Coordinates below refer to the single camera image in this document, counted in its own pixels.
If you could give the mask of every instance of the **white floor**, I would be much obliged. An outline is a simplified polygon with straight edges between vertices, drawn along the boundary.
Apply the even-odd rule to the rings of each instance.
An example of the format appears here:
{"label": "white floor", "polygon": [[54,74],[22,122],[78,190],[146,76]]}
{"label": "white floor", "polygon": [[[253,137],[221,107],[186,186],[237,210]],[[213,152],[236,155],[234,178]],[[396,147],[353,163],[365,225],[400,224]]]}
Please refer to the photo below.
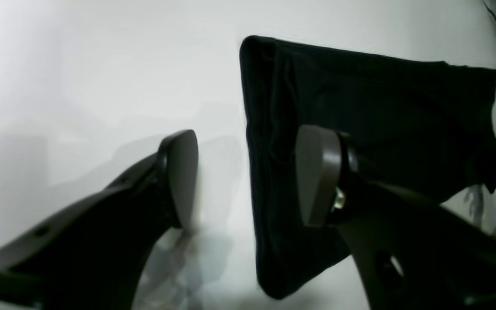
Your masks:
{"label": "white floor", "polygon": [[[478,0],[0,0],[0,246],[191,128],[193,233],[159,242],[136,307],[367,309],[351,258],[282,301],[258,288],[239,67],[252,34],[496,68]],[[470,218],[464,196],[446,205]],[[492,231],[496,194],[486,204]]]}

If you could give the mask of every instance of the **white backdrop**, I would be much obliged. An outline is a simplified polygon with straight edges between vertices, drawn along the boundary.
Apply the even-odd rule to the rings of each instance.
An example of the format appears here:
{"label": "white backdrop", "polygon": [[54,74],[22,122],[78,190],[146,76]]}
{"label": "white backdrop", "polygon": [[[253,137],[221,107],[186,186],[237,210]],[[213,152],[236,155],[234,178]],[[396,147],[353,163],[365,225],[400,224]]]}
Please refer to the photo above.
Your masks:
{"label": "white backdrop", "polygon": [[[496,68],[478,0],[0,0],[0,246],[194,129],[192,232],[155,247],[136,307],[367,309],[351,258],[283,301],[258,288],[239,66],[252,34]],[[448,204],[465,216],[462,196]]]}

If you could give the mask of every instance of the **black fabric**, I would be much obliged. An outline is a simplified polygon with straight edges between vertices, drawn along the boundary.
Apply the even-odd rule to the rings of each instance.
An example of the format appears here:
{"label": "black fabric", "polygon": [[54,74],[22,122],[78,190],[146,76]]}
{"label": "black fabric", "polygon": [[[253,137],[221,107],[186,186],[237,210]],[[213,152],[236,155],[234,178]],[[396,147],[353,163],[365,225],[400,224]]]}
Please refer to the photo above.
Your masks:
{"label": "black fabric", "polygon": [[246,116],[257,276],[284,298],[350,252],[329,228],[305,228],[298,210],[297,129],[348,132],[385,181],[444,202],[470,184],[475,154],[496,150],[496,70],[416,62],[288,43],[244,40]]}

